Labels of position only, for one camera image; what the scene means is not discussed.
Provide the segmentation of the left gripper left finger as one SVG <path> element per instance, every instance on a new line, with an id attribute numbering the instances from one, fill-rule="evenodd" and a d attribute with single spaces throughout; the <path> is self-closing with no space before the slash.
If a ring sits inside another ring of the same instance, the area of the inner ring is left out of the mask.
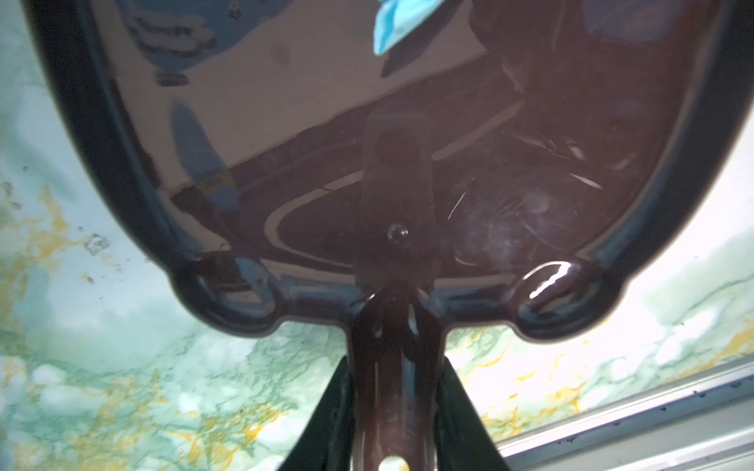
<path id="1" fill-rule="evenodd" d="M 300 439 L 279 471 L 349 471 L 355 433 L 353 379 L 348 360 L 338 364 Z"/>

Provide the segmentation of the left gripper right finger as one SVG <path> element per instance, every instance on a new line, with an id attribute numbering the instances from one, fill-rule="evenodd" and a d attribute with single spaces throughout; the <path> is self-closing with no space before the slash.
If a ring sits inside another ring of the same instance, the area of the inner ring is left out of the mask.
<path id="1" fill-rule="evenodd" d="M 439 471 L 510 471 L 449 359 L 437 391 L 434 439 Z"/>

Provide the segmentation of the black dustpan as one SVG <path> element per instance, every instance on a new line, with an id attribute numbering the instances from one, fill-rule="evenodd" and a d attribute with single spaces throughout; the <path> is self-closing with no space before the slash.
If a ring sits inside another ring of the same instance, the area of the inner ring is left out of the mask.
<path id="1" fill-rule="evenodd" d="M 749 1 L 27 1 L 102 200 L 221 332 L 342 329 L 350 470 L 438 470 L 449 333 L 555 343 L 681 230 L 753 98 Z"/>

